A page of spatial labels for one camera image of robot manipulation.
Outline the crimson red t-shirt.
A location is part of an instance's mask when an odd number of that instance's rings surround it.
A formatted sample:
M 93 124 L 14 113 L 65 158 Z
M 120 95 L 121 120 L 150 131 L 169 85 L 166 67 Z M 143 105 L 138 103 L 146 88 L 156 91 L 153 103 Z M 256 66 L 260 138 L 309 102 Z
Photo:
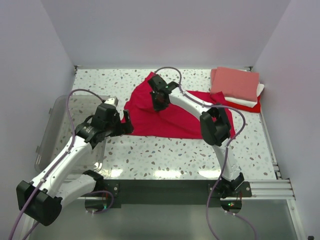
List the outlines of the crimson red t-shirt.
M 197 117 L 183 108 L 169 104 L 161 111 L 155 111 L 148 80 L 155 75 L 150 72 L 140 83 L 124 109 L 128 111 L 134 136 L 154 136 L 162 138 L 201 139 L 201 124 Z

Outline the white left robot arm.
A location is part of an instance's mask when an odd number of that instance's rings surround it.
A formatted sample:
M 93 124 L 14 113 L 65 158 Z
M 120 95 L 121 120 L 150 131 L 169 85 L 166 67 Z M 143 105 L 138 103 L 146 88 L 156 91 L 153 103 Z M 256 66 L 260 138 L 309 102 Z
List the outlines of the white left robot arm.
M 20 211 L 42 224 L 49 226 L 61 213 L 63 207 L 86 194 L 99 196 L 104 190 L 104 178 L 88 169 L 72 182 L 65 179 L 84 157 L 107 137 L 131 134 L 134 130 L 128 110 L 124 110 L 122 122 L 117 111 L 118 99 L 113 96 L 97 106 L 93 115 L 87 117 L 55 159 L 30 182 L 21 181 L 16 187 Z

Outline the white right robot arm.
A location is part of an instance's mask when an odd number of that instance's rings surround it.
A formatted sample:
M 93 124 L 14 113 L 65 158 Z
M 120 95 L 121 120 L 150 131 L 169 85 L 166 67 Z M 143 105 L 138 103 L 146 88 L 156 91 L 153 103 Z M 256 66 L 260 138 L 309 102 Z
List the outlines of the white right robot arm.
M 166 83 L 158 74 L 148 81 L 151 87 L 151 99 L 155 111 L 163 111 L 175 105 L 193 115 L 200 123 L 202 139 L 212 146 L 221 167 L 222 176 L 215 183 L 220 197 L 235 196 L 245 181 L 230 147 L 231 123 L 226 109 L 220 104 L 212 104 L 183 90 L 178 83 Z

